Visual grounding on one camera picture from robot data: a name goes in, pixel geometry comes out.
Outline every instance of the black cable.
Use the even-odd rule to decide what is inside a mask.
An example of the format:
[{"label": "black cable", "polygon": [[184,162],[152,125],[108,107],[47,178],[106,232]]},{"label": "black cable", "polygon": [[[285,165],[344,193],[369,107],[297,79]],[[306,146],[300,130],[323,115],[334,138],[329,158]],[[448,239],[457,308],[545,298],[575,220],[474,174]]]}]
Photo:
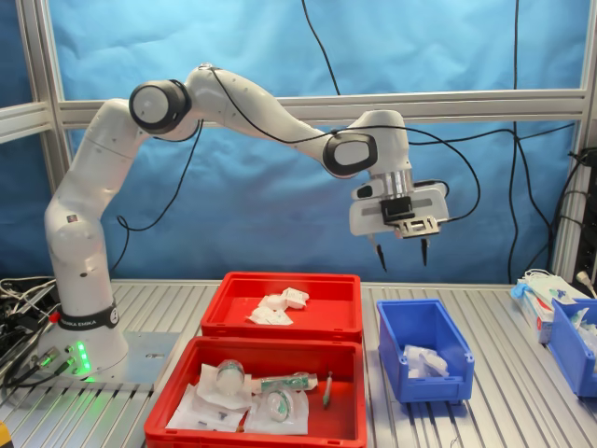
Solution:
[{"label": "black cable", "polygon": [[533,188],[531,187],[531,174],[529,173],[529,165],[526,162],[526,156],[524,155],[524,151],[522,150],[521,140],[517,139],[516,144],[519,147],[519,152],[520,152],[521,158],[522,158],[522,166],[524,167],[524,174],[526,176],[526,186],[527,186],[527,190],[529,193],[529,201],[531,201],[533,208],[535,209],[537,214],[541,217],[541,219],[543,219],[543,222],[545,222],[545,225],[548,228],[548,238],[551,238],[551,225],[550,225],[548,219],[545,217],[545,215],[543,215],[543,213],[539,209],[538,205],[535,203],[535,198],[533,197]]},{"label": "black cable", "polygon": [[539,256],[545,251],[545,249],[548,248],[549,243],[545,243],[545,245],[543,247],[541,247],[539,249],[539,251],[535,254],[535,256],[533,257],[533,259],[529,262],[529,264],[526,266],[526,268],[524,268],[524,271],[527,272],[529,269],[531,269],[531,266],[533,266],[533,263],[535,263],[535,261],[539,258]]},{"label": "black cable", "polygon": [[446,196],[444,196],[444,197],[447,198],[448,195],[450,194],[450,185],[448,185],[448,182],[446,182],[445,180],[441,180],[441,179],[417,180],[412,185],[415,188],[419,188],[419,187],[429,187],[429,186],[432,186],[435,184],[443,184],[444,187],[446,187]]},{"label": "black cable", "polygon": [[583,196],[585,196],[585,198],[588,198],[588,197],[590,196],[590,195],[589,195],[589,194],[588,194],[586,191],[581,191],[581,190],[579,190],[579,189],[571,189],[571,190],[569,190],[569,191],[566,191],[566,192],[563,194],[563,196],[564,196],[564,198],[565,198],[565,197],[566,197],[566,196],[568,196],[569,194],[574,194],[574,193],[582,194]]},{"label": "black cable", "polygon": [[548,133],[555,133],[556,131],[561,131],[562,129],[571,128],[574,125],[575,125],[575,123],[569,123],[569,124],[560,126],[559,128],[548,129],[547,131],[543,131],[541,133],[532,133],[531,135],[525,135],[524,137],[521,137],[520,140],[526,140],[527,138],[535,138],[535,137],[538,137],[539,135],[546,135]]},{"label": "black cable", "polygon": [[516,143],[514,144],[514,154],[512,156],[512,169],[510,171],[510,184],[508,187],[508,204],[510,206],[510,214],[512,215],[512,223],[514,224],[514,239],[512,240],[512,246],[510,247],[510,253],[507,258],[507,281],[509,284],[512,284],[512,257],[514,256],[514,247],[516,245],[516,241],[519,238],[519,224],[516,221],[516,213],[514,212],[514,202],[512,200],[512,187],[514,185],[514,172],[516,170],[516,154],[517,154],[517,147]]},{"label": "black cable", "polygon": [[185,165],[185,169],[183,170],[183,173],[180,176],[180,180],[178,181],[178,186],[176,187],[176,191],[174,192],[174,196],[168,202],[168,204],[163,209],[163,211],[160,213],[160,215],[158,216],[158,218],[155,221],[153,221],[151,224],[149,224],[148,226],[145,226],[143,228],[133,228],[133,227],[129,226],[129,223],[127,222],[127,220],[125,219],[125,217],[123,215],[118,215],[117,216],[118,224],[120,224],[121,227],[123,227],[124,229],[126,229],[127,236],[126,236],[126,240],[124,242],[124,247],[122,248],[122,252],[120,253],[120,257],[118,257],[117,262],[114,263],[114,266],[112,266],[112,269],[110,269],[111,273],[120,264],[120,262],[122,261],[122,258],[124,257],[124,254],[127,251],[127,247],[129,246],[129,238],[131,236],[131,232],[132,231],[147,231],[147,230],[151,229],[153,226],[155,226],[156,224],[158,224],[160,222],[160,220],[164,217],[164,215],[166,214],[166,212],[168,211],[168,209],[171,207],[171,205],[176,200],[176,197],[178,196],[180,188],[183,185],[183,181],[185,180],[185,175],[187,174],[187,169],[188,169],[188,166],[190,165],[190,161],[192,160],[193,154],[195,153],[195,148],[197,147],[197,143],[199,143],[199,137],[201,137],[201,131],[202,130],[203,130],[203,120],[201,120],[200,123],[199,123],[199,130],[197,131],[197,137],[195,138],[195,143],[193,143],[193,147],[191,148],[190,154],[188,155],[187,164]]},{"label": "black cable", "polygon": [[112,266],[112,269],[110,269],[110,273],[113,273],[114,270],[118,267],[118,265],[122,261],[122,258],[124,257],[124,254],[126,254],[127,248],[129,247],[129,238],[131,237],[131,232],[129,231],[129,223],[127,222],[127,220],[124,217],[119,217],[119,218],[122,219],[124,221],[124,223],[127,225],[127,227],[125,228],[127,231],[127,237],[126,237],[126,240],[124,240],[124,246],[122,247],[122,252],[120,252],[120,257],[118,257],[118,260],[116,261],[116,263],[114,263],[114,266]]},{"label": "black cable", "polygon": [[[524,137],[519,137],[519,140],[526,140],[526,139],[529,139],[529,138],[538,137],[540,135],[545,135],[545,134],[548,134],[548,133],[555,133],[557,131],[561,131],[562,129],[570,128],[570,127],[572,127],[574,125],[575,125],[575,123],[569,123],[569,124],[566,124],[564,126],[560,126],[559,128],[549,129],[549,130],[543,131],[541,133],[532,133],[530,135],[525,135]],[[475,140],[476,138],[486,137],[487,135],[492,135],[494,133],[510,133],[510,134],[514,135],[514,131],[512,131],[511,129],[500,128],[500,129],[495,129],[493,131],[488,131],[486,133],[476,133],[474,135],[469,135],[468,137],[451,138],[449,140],[446,140],[446,142],[448,142],[448,143],[467,142],[469,140]],[[423,147],[423,146],[426,146],[426,145],[439,145],[439,142],[436,142],[436,141],[429,141],[429,142],[409,142],[409,145],[412,145],[412,146],[415,146],[415,147]]]},{"label": "black cable", "polygon": [[305,19],[307,19],[307,23],[309,23],[309,28],[311,28],[311,32],[313,33],[313,36],[317,40],[317,43],[319,44],[319,48],[321,49],[321,52],[324,53],[324,58],[326,58],[327,70],[329,70],[329,75],[331,76],[332,81],[334,82],[334,88],[336,89],[336,93],[338,95],[340,95],[340,90],[338,89],[338,84],[336,83],[336,77],[334,77],[334,71],[332,70],[332,66],[329,63],[329,59],[327,58],[327,53],[326,53],[326,49],[324,48],[324,44],[321,43],[321,40],[319,40],[319,36],[313,29],[313,25],[311,25],[311,20],[309,19],[309,13],[307,12],[307,5],[305,4],[305,0],[302,0],[302,9],[303,9],[303,11],[305,11]]},{"label": "black cable", "polygon": [[[587,194],[584,191],[579,191],[579,190],[575,190],[575,189],[570,190],[570,191],[566,191],[566,189],[570,185],[570,182],[572,182],[572,179],[573,179],[573,177],[575,175],[575,172],[576,172],[576,170],[578,170],[578,168],[580,167],[580,165],[583,163],[584,158],[586,158],[591,152],[594,152],[594,151],[597,151],[597,147],[586,147],[586,148],[583,148],[581,151],[579,151],[579,155],[572,154],[572,153],[569,154],[571,157],[574,157],[576,159],[576,164],[572,168],[572,170],[570,170],[570,173],[566,177],[566,180],[565,180],[564,185],[562,187],[562,192],[560,193],[558,201],[556,202],[556,207],[555,207],[555,210],[553,212],[553,219],[550,222],[550,225],[551,225],[551,228],[552,228],[551,238],[548,239],[548,242],[541,249],[539,249],[539,251],[535,254],[535,256],[533,257],[533,259],[531,260],[531,262],[527,265],[527,268],[525,269],[525,271],[528,271],[530,269],[530,267],[533,265],[533,263],[536,261],[536,259],[543,253],[543,251],[545,249],[547,249],[550,245],[552,245],[555,242],[555,238],[556,238],[556,235],[557,235],[558,224],[559,224],[558,217],[561,215],[564,198],[568,194],[571,194],[571,193]],[[548,266],[550,265],[550,263],[551,263],[551,259],[548,259]]]},{"label": "black cable", "polygon": [[12,396],[15,395],[15,392],[17,392],[16,387],[10,391],[10,393],[7,395],[7,397],[4,400],[2,400],[2,402],[0,403],[0,409],[2,408],[2,406],[4,406],[5,404],[8,403],[8,401],[12,398]]},{"label": "black cable", "polygon": [[578,224],[578,225],[580,226],[580,228],[581,228],[581,229],[582,229],[583,227],[585,227],[585,226],[583,226],[582,222],[580,222],[580,221],[578,221],[578,220],[576,220],[576,219],[573,219],[573,218],[571,218],[571,217],[567,217],[567,216],[565,216],[565,215],[560,215],[560,219],[567,219],[568,221],[572,221],[572,222],[574,222],[575,224]]},{"label": "black cable", "polygon": [[2,387],[6,388],[6,389],[8,389],[10,387],[16,387],[19,384],[21,384],[23,381],[29,379],[37,371],[39,371],[39,366],[33,366],[31,369],[29,369],[28,371],[26,371],[19,378],[15,378],[13,381],[8,382],[8,383],[3,383]]},{"label": "black cable", "polygon": [[[519,86],[519,0],[515,2],[514,11],[514,85],[513,90],[516,90]],[[516,242],[519,239],[519,225],[516,220],[516,212],[514,211],[514,202],[512,200],[512,188],[514,186],[514,174],[516,172],[516,154],[518,149],[518,125],[516,121],[512,123],[512,131],[514,137],[514,155],[512,157],[512,169],[510,171],[510,184],[507,192],[508,204],[510,206],[510,214],[512,215],[512,224],[514,224],[514,238],[512,238],[512,246],[510,247],[510,253],[507,258],[507,281],[512,284],[512,258],[514,257],[514,249],[516,248]]]},{"label": "black cable", "polygon": [[453,147],[452,145],[450,145],[445,140],[442,140],[441,138],[437,137],[436,135],[433,135],[432,133],[428,133],[426,131],[421,131],[419,129],[407,128],[405,126],[394,126],[394,125],[386,125],[386,124],[375,124],[375,125],[370,125],[370,126],[354,126],[352,128],[345,128],[345,129],[339,129],[339,130],[336,130],[336,131],[329,131],[327,133],[320,133],[320,134],[315,135],[313,137],[301,138],[299,140],[285,140],[285,139],[277,137],[277,136],[275,136],[275,135],[273,135],[271,133],[268,133],[267,131],[264,131],[259,126],[257,126],[251,119],[249,119],[244,114],[244,112],[237,106],[236,102],[232,99],[232,96],[228,92],[228,89],[226,89],[226,87],[224,86],[224,84],[220,80],[219,76],[217,75],[217,73],[216,73],[217,70],[214,69],[213,67],[210,70],[214,74],[215,80],[220,85],[220,87],[222,88],[222,90],[224,91],[224,93],[226,94],[226,96],[228,97],[228,99],[230,100],[230,102],[232,103],[232,105],[236,108],[236,110],[238,110],[239,114],[241,114],[241,116],[243,116],[243,118],[246,119],[246,121],[251,126],[253,126],[255,129],[257,129],[259,132],[263,133],[264,135],[267,135],[271,140],[275,140],[276,142],[284,143],[285,145],[295,145],[295,144],[298,144],[298,143],[303,143],[303,142],[309,142],[309,141],[312,141],[312,140],[316,140],[318,138],[322,138],[322,137],[325,137],[325,136],[328,136],[328,135],[335,135],[336,133],[342,133],[342,132],[347,132],[347,131],[359,131],[359,130],[365,130],[365,129],[399,129],[399,130],[403,130],[403,131],[411,131],[413,133],[420,133],[422,135],[426,135],[428,137],[436,139],[439,143],[444,144],[446,147],[448,147],[449,149],[451,149],[452,151],[454,151],[465,162],[466,166],[468,167],[468,169],[470,170],[471,174],[473,175],[473,178],[475,179],[475,184],[476,184],[476,187],[477,187],[477,200],[475,201],[475,204],[473,205],[473,207],[467,213],[465,213],[464,215],[459,216],[459,217],[448,218],[446,222],[453,222],[453,221],[458,221],[460,219],[464,219],[465,217],[470,216],[470,214],[472,214],[477,209],[477,207],[479,205],[479,202],[481,200],[481,185],[480,185],[480,182],[479,182],[479,178],[477,177],[477,173],[475,172],[475,169],[470,164],[470,162],[468,161],[468,159],[463,155],[462,152],[460,152],[458,149],[456,149],[455,147]]}]

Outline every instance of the red plastic bin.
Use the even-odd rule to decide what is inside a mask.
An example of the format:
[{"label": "red plastic bin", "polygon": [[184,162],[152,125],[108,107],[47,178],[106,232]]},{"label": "red plastic bin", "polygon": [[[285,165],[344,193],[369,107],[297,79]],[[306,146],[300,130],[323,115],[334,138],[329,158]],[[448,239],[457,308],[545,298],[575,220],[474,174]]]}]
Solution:
[{"label": "red plastic bin", "polygon": [[[286,310],[292,325],[257,325],[247,319],[263,296],[287,287],[310,296],[305,309]],[[361,281],[332,273],[228,273],[201,320],[201,331],[205,336],[360,343]]]},{"label": "red plastic bin", "polygon": [[[199,382],[201,364],[237,359],[255,378],[296,371],[317,373],[320,384],[307,392],[309,434],[276,436],[166,429],[188,384]],[[327,371],[333,372],[330,403],[323,406]],[[191,340],[145,423],[149,448],[360,448],[367,446],[363,352],[360,344],[199,337]]]}]

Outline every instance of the wire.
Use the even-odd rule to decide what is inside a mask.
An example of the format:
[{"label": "wire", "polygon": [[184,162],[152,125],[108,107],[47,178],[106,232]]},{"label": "wire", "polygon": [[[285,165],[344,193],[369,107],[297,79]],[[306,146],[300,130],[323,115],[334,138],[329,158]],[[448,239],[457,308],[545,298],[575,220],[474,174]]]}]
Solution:
[{"label": "wire", "polygon": [[539,249],[539,251],[535,254],[535,256],[533,257],[533,259],[529,262],[529,264],[526,266],[526,268],[524,268],[524,271],[527,272],[529,269],[531,269],[531,266],[533,266],[533,263],[535,263],[535,261],[539,258],[539,256],[545,251],[545,249],[548,248],[549,243],[545,243],[545,245],[543,247],[541,247]]},{"label": "wire", "polygon": [[354,126],[352,128],[345,128],[345,129],[339,129],[339,130],[336,130],[336,131],[329,131],[327,133],[320,133],[320,134],[315,135],[313,137],[301,138],[299,140],[285,140],[283,138],[277,137],[277,136],[275,136],[275,135],[273,135],[271,133],[268,133],[267,131],[261,129],[251,119],[249,119],[246,116],[246,114],[237,106],[236,102],[232,99],[232,96],[228,92],[228,89],[226,89],[226,87],[224,86],[224,83],[221,81],[221,79],[217,75],[216,70],[213,67],[210,68],[210,70],[214,74],[215,80],[220,85],[220,87],[222,88],[222,90],[224,91],[224,93],[226,94],[226,96],[228,97],[228,99],[230,100],[230,102],[232,103],[232,105],[236,108],[236,110],[239,111],[239,114],[241,114],[243,116],[243,118],[246,119],[246,121],[251,126],[253,126],[255,129],[257,129],[258,131],[260,131],[264,135],[267,135],[271,140],[275,140],[276,142],[284,143],[285,145],[295,145],[295,144],[298,144],[298,143],[309,142],[309,141],[312,141],[312,140],[316,140],[318,138],[323,138],[323,137],[328,136],[328,135],[335,135],[337,133],[342,133],[342,132],[360,131],[360,130],[365,130],[365,129],[399,129],[399,130],[402,130],[402,131],[410,131],[410,132],[413,132],[413,133],[420,133],[422,135],[426,135],[428,137],[431,137],[431,138],[437,140],[439,143],[442,143],[443,145],[445,145],[446,147],[448,147],[449,149],[451,149],[452,151],[454,151],[465,162],[466,166],[468,167],[468,169],[470,170],[471,174],[473,175],[473,178],[475,179],[475,184],[476,184],[476,187],[477,187],[477,200],[475,201],[475,204],[473,205],[473,207],[468,212],[466,212],[464,215],[461,215],[459,217],[448,218],[446,220],[446,222],[454,222],[454,221],[458,221],[460,219],[464,219],[465,217],[470,216],[477,209],[477,207],[479,206],[479,202],[481,200],[481,185],[480,185],[480,182],[479,182],[479,178],[477,177],[477,173],[475,172],[475,169],[470,164],[470,162],[468,161],[468,159],[463,155],[462,152],[460,152],[458,149],[456,149],[455,147],[453,147],[452,145],[450,145],[445,140],[442,140],[441,138],[437,137],[436,135],[433,135],[432,133],[428,133],[427,131],[421,131],[419,129],[408,128],[408,127],[405,127],[405,126],[395,126],[395,125],[387,125],[387,124],[375,124],[375,125],[370,125],[370,126]]},{"label": "wire", "polygon": [[441,180],[441,179],[417,180],[412,185],[415,188],[419,188],[419,187],[429,187],[429,186],[432,186],[435,184],[443,184],[444,187],[446,187],[446,196],[444,196],[444,198],[447,198],[448,195],[450,194],[450,185],[448,185],[448,182],[446,182],[445,180]]},{"label": "wire", "polygon": [[44,315],[45,317],[49,317],[48,313],[46,313],[45,311],[39,309],[36,305],[34,305],[33,303],[31,303],[30,301],[27,300],[27,296],[29,294],[31,294],[32,292],[35,292],[39,289],[43,289],[44,287],[49,287],[50,285],[52,285],[54,282],[56,282],[56,280],[50,280],[49,282],[44,283],[43,285],[39,285],[37,287],[32,287],[31,289],[26,290],[25,292],[21,293],[20,295],[16,295],[6,289],[4,289],[2,287],[2,283],[4,282],[15,282],[15,281],[25,281],[25,280],[39,280],[39,279],[47,279],[47,278],[51,278],[51,277],[46,277],[46,276],[39,276],[39,277],[24,277],[24,278],[4,278],[2,280],[0,280],[0,292],[3,292],[5,294],[7,294],[8,296],[17,299],[18,301],[25,301],[29,304],[29,306],[31,306],[32,308],[36,309],[39,313],[41,313],[42,315]]},{"label": "wire", "polygon": [[168,202],[168,204],[163,209],[163,211],[160,213],[160,215],[158,216],[158,218],[155,221],[153,221],[151,224],[149,224],[148,226],[145,226],[145,227],[142,227],[142,228],[134,228],[134,227],[129,227],[129,223],[127,222],[127,220],[125,219],[124,216],[122,216],[122,215],[118,215],[117,216],[118,224],[120,224],[121,227],[123,227],[124,229],[126,229],[127,236],[126,236],[126,240],[124,242],[124,247],[122,248],[122,252],[120,253],[120,257],[118,257],[117,262],[114,263],[114,266],[112,266],[112,269],[110,269],[111,273],[120,264],[120,262],[122,261],[122,258],[124,257],[124,254],[127,251],[127,247],[129,246],[129,239],[130,239],[130,236],[131,236],[131,232],[132,231],[147,231],[147,230],[151,229],[152,227],[154,227],[156,224],[158,224],[160,222],[160,220],[164,217],[164,215],[166,214],[166,212],[168,211],[168,209],[172,206],[172,204],[176,200],[176,197],[178,196],[178,193],[180,192],[180,188],[183,185],[183,181],[185,180],[185,175],[187,174],[187,169],[188,169],[188,166],[190,165],[190,161],[192,160],[193,154],[195,153],[195,148],[197,147],[197,143],[199,142],[199,137],[201,137],[201,131],[202,130],[203,130],[203,120],[201,120],[200,123],[199,123],[199,130],[197,132],[197,137],[195,138],[195,143],[193,143],[193,147],[191,148],[190,154],[188,155],[187,164],[185,165],[185,169],[183,170],[183,173],[180,176],[180,180],[178,181],[178,186],[176,187],[176,191],[174,192],[174,196]]},{"label": "wire", "polygon": [[568,196],[569,194],[573,194],[573,193],[582,194],[582,195],[584,195],[584,196],[585,196],[585,198],[588,198],[588,197],[590,196],[590,195],[589,195],[589,194],[588,194],[586,191],[581,191],[581,190],[579,190],[579,189],[571,189],[570,191],[566,191],[566,192],[563,194],[563,196],[564,196],[564,198],[565,198],[565,197],[566,197],[566,196]]},{"label": "wire", "polygon": [[[552,228],[551,238],[550,239],[548,238],[548,242],[541,249],[539,249],[539,251],[535,254],[535,256],[533,257],[531,262],[527,265],[527,268],[525,269],[525,271],[528,271],[530,269],[530,267],[533,265],[533,263],[536,261],[536,259],[543,253],[543,251],[545,251],[545,249],[547,249],[550,245],[553,244],[553,242],[555,242],[555,238],[557,235],[558,223],[559,223],[558,217],[561,218],[561,211],[562,211],[564,198],[568,194],[571,194],[571,193],[582,193],[582,194],[587,195],[587,193],[585,193],[584,191],[580,191],[580,190],[576,190],[576,189],[566,191],[566,189],[570,185],[570,182],[572,182],[572,179],[576,173],[576,170],[578,170],[580,165],[583,164],[585,158],[591,152],[595,152],[595,151],[597,151],[597,147],[586,147],[579,151],[579,155],[576,155],[573,153],[569,154],[569,156],[576,158],[576,163],[575,163],[575,166],[572,168],[572,170],[570,170],[570,173],[568,174],[568,176],[566,177],[566,180],[562,187],[562,192],[560,193],[560,197],[558,198],[558,201],[556,202],[556,208],[553,212],[553,219],[550,222],[550,225]],[[550,259],[550,257],[548,257],[548,266],[550,265],[550,262],[551,262],[551,259]]]},{"label": "wire", "polygon": [[[516,90],[519,86],[519,0],[516,0],[515,12],[514,12],[514,85],[513,90]],[[516,173],[516,154],[517,154],[517,143],[518,143],[518,125],[516,121],[512,123],[512,131],[514,136],[514,155],[512,156],[512,169],[510,171],[510,183],[507,191],[508,204],[510,206],[510,214],[512,215],[512,224],[514,224],[514,238],[512,239],[512,246],[510,247],[510,253],[507,258],[507,281],[509,284],[512,283],[512,258],[514,257],[514,249],[516,242],[519,239],[519,225],[516,221],[516,212],[514,211],[514,202],[512,200],[513,186],[514,186],[514,174]],[[529,194],[532,195],[529,181]]]},{"label": "wire", "polygon": [[36,381],[34,383],[27,383],[27,384],[20,384],[20,385],[16,385],[15,387],[36,387],[37,385],[42,385],[44,383],[47,383],[49,380],[53,380],[54,378],[58,377],[58,374],[56,373],[52,373],[50,376],[47,376],[46,378]]},{"label": "wire", "polygon": [[0,403],[0,408],[2,408],[2,406],[4,406],[5,404],[8,403],[8,401],[12,398],[12,396],[15,395],[15,392],[17,392],[16,387],[14,389],[12,389],[10,391],[10,393],[7,395],[7,397]]},{"label": "wire", "polygon": [[334,83],[334,89],[336,89],[336,93],[338,95],[340,95],[340,90],[338,89],[338,84],[336,83],[336,77],[334,77],[334,71],[332,70],[332,66],[329,63],[329,59],[327,58],[327,53],[326,53],[326,49],[324,48],[324,44],[321,43],[321,40],[319,40],[319,36],[313,29],[313,25],[311,25],[311,20],[309,19],[309,13],[307,12],[307,5],[305,4],[305,0],[302,0],[302,9],[303,9],[303,11],[305,11],[305,19],[307,19],[307,23],[309,23],[309,28],[311,28],[311,32],[313,33],[313,36],[317,40],[317,43],[319,44],[319,48],[321,49],[321,52],[324,53],[324,58],[326,58],[327,70],[329,70],[329,75],[331,76],[332,81]]},{"label": "wire", "polygon": [[[529,138],[535,138],[535,137],[538,137],[540,135],[545,135],[545,134],[548,134],[548,133],[555,133],[556,131],[561,131],[562,129],[570,128],[570,127],[572,127],[574,125],[575,125],[575,123],[569,123],[569,124],[566,124],[564,126],[560,126],[559,128],[549,129],[549,130],[543,131],[541,133],[532,133],[530,135],[525,135],[524,137],[519,137],[519,140],[527,140]],[[500,128],[500,129],[495,129],[493,131],[488,131],[486,133],[476,133],[474,135],[469,135],[468,137],[451,138],[450,140],[446,140],[446,142],[448,142],[448,143],[467,142],[469,140],[475,140],[477,138],[486,137],[488,135],[493,135],[494,133],[509,133],[511,135],[514,135],[514,131],[512,131],[511,129]],[[424,147],[426,145],[438,145],[438,144],[439,144],[439,142],[435,142],[435,141],[429,141],[429,142],[409,142],[409,145],[412,145],[412,146],[415,146],[415,147]]]},{"label": "wire", "polygon": [[575,123],[565,124],[563,126],[560,126],[559,128],[548,129],[547,131],[543,131],[541,133],[532,133],[531,135],[525,135],[524,137],[521,137],[520,140],[526,140],[527,138],[535,138],[539,135],[547,135],[548,133],[555,133],[557,131],[561,131],[562,129],[571,128],[573,126],[575,126]]},{"label": "wire", "polygon": [[568,221],[572,221],[572,222],[574,222],[575,224],[578,224],[578,225],[580,226],[580,228],[581,228],[581,229],[585,227],[585,226],[583,225],[583,223],[582,223],[582,222],[580,222],[580,221],[578,221],[578,220],[576,220],[576,219],[573,219],[573,218],[571,218],[571,217],[566,217],[566,216],[564,216],[564,215],[560,215],[560,219],[567,219]]},{"label": "wire", "polygon": [[510,206],[510,215],[512,215],[512,223],[514,224],[514,239],[512,240],[512,246],[510,247],[510,253],[507,258],[507,281],[509,282],[509,284],[512,283],[511,268],[512,268],[512,257],[514,256],[514,247],[516,245],[516,241],[519,238],[519,224],[516,221],[516,213],[514,212],[514,203],[512,200],[512,187],[514,184],[514,172],[516,170],[516,154],[517,154],[517,147],[516,147],[516,143],[515,143],[514,144],[514,154],[512,156],[512,169],[510,171],[510,184],[508,187],[508,195],[507,195],[508,204]]}]

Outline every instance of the transparent plastic wrap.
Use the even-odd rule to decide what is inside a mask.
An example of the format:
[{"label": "transparent plastic wrap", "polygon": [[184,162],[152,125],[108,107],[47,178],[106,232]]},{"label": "transparent plastic wrap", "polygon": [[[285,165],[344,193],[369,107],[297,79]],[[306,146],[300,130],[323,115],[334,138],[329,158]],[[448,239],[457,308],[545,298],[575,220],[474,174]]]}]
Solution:
[{"label": "transparent plastic wrap", "polygon": [[276,389],[253,397],[244,432],[306,435],[308,420],[309,400],[304,391]]}]

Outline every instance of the blue plastic bin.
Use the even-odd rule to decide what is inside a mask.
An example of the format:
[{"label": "blue plastic bin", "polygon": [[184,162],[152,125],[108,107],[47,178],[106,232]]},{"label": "blue plastic bin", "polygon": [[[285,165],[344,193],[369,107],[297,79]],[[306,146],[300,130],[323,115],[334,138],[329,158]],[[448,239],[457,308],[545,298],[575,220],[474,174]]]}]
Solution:
[{"label": "blue plastic bin", "polygon": [[[475,359],[438,299],[378,301],[380,355],[401,403],[470,399]],[[448,363],[445,378],[409,378],[405,345],[431,348]]]},{"label": "blue plastic bin", "polygon": [[589,308],[583,320],[597,324],[597,301],[595,299],[575,299],[574,305],[561,305],[553,301],[553,326],[549,349],[556,358],[560,370],[572,391],[579,397],[597,397],[597,375],[595,355],[583,343],[575,330],[570,317],[583,308]]}]

